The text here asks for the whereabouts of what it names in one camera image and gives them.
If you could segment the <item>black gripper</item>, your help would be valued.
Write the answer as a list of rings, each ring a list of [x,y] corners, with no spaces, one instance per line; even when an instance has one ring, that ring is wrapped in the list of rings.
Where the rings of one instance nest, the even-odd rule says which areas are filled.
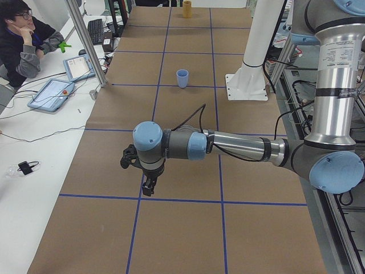
[[[156,179],[164,172],[164,167],[159,167],[154,170],[143,168],[143,174],[147,178],[142,185],[143,195],[151,197],[155,192]]]

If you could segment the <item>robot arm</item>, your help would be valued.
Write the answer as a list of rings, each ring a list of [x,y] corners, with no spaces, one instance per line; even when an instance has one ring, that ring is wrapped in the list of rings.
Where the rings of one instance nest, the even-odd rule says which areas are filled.
[[[363,1],[295,1],[293,38],[319,43],[319,61],[311,132],[303,140],[244,137],[182,123],[162,130],[151,121],[133,131],[131,155],[123,168],[140,168],[151,196],[169,158],[202,160],[207,154],[227,154],[247,162],[271,162],[295,172],[313,187],[341,194],[359,184],[364,164],[350,136],[352,109],[358,95],[356,79],[364,39]]]

